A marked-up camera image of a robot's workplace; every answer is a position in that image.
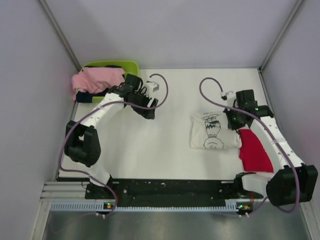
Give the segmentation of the white and green t-shirt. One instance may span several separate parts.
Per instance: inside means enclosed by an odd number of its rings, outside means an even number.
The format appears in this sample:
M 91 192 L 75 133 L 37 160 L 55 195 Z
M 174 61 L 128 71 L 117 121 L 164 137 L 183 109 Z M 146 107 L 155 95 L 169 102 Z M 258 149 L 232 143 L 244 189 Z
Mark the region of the white and green t-shirt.
M 242 147 L 237 131 L 228 128 L 224 112 L 196 113 L 191 116 L 190 147 L 195 150 L 229 150 Z

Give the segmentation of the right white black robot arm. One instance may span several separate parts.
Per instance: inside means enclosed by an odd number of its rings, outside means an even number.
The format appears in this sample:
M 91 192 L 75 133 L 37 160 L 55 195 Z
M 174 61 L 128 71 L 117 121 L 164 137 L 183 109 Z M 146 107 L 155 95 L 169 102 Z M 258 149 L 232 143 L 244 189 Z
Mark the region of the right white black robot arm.
M 224 108 L 228 127 L 248 129 L 258 138 L 269 157 L 273 171 L 246 170 L 233 192 L 245 198 L 251 192 L 268 197 L 273 206 L 309 202 L 314 193 L 318 171 L 306 165 L 292 150 L 277 126 L 274 114 L 267 105 L 258 105 L 252 89 L 221 92 L 227 102 Z

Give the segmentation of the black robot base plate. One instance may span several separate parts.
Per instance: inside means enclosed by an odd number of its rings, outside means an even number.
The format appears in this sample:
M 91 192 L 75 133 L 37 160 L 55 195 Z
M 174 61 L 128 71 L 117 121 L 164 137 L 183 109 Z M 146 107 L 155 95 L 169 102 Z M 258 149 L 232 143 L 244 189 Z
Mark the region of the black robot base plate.
M 224 207 L 225 200 L 249 199 L 253 193 L 239 190 L 233 181 L 194 179 L 113 178 L 107 186 L 89 183 L 87 200 L 114 200 L 118 207 Z

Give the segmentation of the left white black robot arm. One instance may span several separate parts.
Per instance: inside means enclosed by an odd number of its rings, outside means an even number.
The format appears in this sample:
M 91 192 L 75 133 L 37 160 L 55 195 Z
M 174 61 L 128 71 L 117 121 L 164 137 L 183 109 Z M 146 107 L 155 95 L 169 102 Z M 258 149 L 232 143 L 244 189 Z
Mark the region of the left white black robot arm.
M 107 89 L 89 116 L 78 122 L 71 120 L 66 125 L 64 155 L 82 167 L 81 173 L 86 174 L 90 182 L 96 185 L 96 192 L 102 198 L 109 198 L 114 187 L 108 183 L 111 175 L 102 165 L 103 148 L 98 129 L 106 127 L 111 118 L 126 106 L 130 106 L 143 118 L 153 120 L 159 102 L 153 93 L 159 88 L 159 84 L 154 81 L 143 82 L 140 77 L 128 74 L 119 86 Z

